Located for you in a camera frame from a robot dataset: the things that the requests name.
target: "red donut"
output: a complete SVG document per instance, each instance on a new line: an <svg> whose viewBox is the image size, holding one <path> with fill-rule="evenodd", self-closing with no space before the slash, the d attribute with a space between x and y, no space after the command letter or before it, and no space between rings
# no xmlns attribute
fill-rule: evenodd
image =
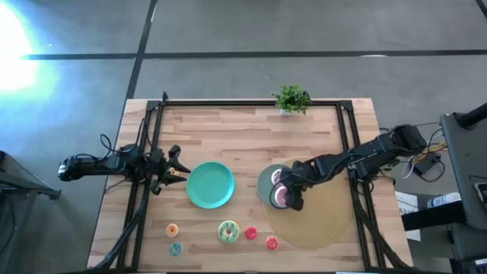
<svg viewBox="0 0 487 274"><path fill-rule="evenodd" d="M266 239L266 248L267 250L274 251L277 250L279 247L279 241L273 236L267 237Z"/></svg>
<svg viewBox="0 0 487 274"><path fill-rule="evenodd" d="M245 237L249 240L253 240L257 237L257 229L253 226L249 226L245 230Z"/></svg>

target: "donut toy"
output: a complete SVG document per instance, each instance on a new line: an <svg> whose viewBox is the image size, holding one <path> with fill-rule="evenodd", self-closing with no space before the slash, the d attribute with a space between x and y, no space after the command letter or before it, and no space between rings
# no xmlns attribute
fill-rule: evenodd
<svg viewBox="0 0 487 274"><path fill-rule="evenodd" d="M269 251L277 250L279 248L279 241L273 236L267 237L266 248Z"/></svg>
<svg viewBox="0 0 487 274"><path fill-rule="evenodd" d="M169 252L172 256L179 256L183 252L183 244L180 242L172 243Z"/></svg>
<svg viewBox="0 0 487 274"><path fill-rule="evenodd" d="M271 175L271 181L272 181L272 184L277 184L277 182L279 182L279 180L281 179L281 168L275 170L274 172L272 172L272 175Z"/></svg>
<svg viewBox="0 0 487 274"><path fill-rule="evenodd" d="M169 224L166 227L166 235L168 237L176 237L176 235L179 233L180 229L177 227L176 224Z"/></svg>
<svg viewBox="0 0 487 274"><path fill-rule="evenodd" d="M285 186L280 186L274 192L274 200L277 203L277 206L286 207L285 195L287 192L288 192L288 189Z"/></svg>
<svg viewBox="0 0 487 274"><path fill-rule="evenodd" d="M245 237L248 239L248 240L253 240L257 237L257 229L253 226L249 226L246 230L245 230Z"/></svg>
<svg viewBox="0 0 487 274"><path fill-rule="evenodd" d="M218 237L226 244L234 243L240 234L240 229L234 221L224 221L218 227Z"/></svg>

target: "orange donut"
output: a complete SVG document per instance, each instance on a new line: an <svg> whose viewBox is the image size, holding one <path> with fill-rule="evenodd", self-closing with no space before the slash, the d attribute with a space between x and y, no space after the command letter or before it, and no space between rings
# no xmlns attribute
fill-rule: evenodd
<svg viewBox="0 0 487 274"><path fill-rule="evenodd" d="M180 231L180 229L177 227L176 224L169 224L166 227L166 235L168 237L176 237L177 233Z"/></svg>

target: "teal plate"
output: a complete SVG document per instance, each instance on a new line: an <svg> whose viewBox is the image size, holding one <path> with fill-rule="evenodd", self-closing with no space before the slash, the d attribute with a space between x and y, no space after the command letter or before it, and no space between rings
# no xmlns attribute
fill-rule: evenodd
<svg viewBox="0 0 487 274"><path fill-rule="evenodd" d="M204 209L216 209L224 205L234 190L234 175L228 167L218 162L200 164L191 171L186 184L191 202Z"/></svg>

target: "green leaves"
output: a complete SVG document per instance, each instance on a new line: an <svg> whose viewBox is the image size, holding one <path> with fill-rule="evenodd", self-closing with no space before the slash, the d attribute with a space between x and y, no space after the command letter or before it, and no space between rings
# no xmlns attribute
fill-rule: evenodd
<svg viewBox="0 0 487 274"><path fill-rule="evenodd" d="M282 86L280 94L270 93L275 97L275 105L287 112L297 112L306 115L310 98L298 85Z"/></svg>

